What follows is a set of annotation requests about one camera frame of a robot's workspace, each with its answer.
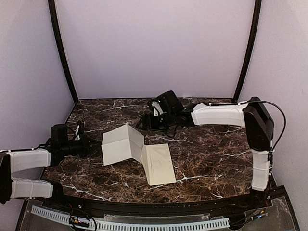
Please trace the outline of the spare white paper sheet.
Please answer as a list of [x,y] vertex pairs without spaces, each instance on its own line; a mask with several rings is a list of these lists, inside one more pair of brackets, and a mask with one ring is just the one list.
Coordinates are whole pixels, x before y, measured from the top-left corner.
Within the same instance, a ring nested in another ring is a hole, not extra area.
[[102,153],[105,166],[127,159],[141,162],[144,136],[129,125],[123,125],[103,134]]

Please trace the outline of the cream paper envelope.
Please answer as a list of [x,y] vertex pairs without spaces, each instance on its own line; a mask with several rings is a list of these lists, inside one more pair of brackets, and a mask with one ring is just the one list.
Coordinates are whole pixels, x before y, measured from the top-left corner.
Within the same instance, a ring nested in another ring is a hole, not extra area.
[[176,182],[169,145],[144,145],[141,153],[147,183],[150,186],[172,184]]

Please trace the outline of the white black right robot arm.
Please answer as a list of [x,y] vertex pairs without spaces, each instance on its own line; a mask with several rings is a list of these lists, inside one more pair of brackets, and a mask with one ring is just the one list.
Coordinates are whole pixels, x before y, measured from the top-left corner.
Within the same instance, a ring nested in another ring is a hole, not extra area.
[[184,107],[174,91],[164,92],[149,101],[150,113],[141,116],[136,127],[165,134],[170,127],[202,125],[228,125],[246,129],[247,143],[253,154],[253,191],[246,197],[250,209],[264,201],[264,191],[273,167],[273,152],[278,144],[274,141],[274,120],[258,97],[237,103],[199,103]]

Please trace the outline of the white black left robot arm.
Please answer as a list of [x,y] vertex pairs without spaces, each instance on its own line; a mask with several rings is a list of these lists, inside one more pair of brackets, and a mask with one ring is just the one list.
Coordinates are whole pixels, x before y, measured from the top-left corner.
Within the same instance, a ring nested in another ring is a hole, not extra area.
[[68,129],[65,124],[54,125],[45,144],[30,149],[0,152],[1,204],[17,198],[48,198],[58,210],[68,206],[68,199],[58,192],[62,190],[61,184],[13,177],[14,173],[24,170],[57,166],[67,156],[86,158],[101,149],[102,143],[85,135],[82,124],[77,125],[72,139],[68,137]]

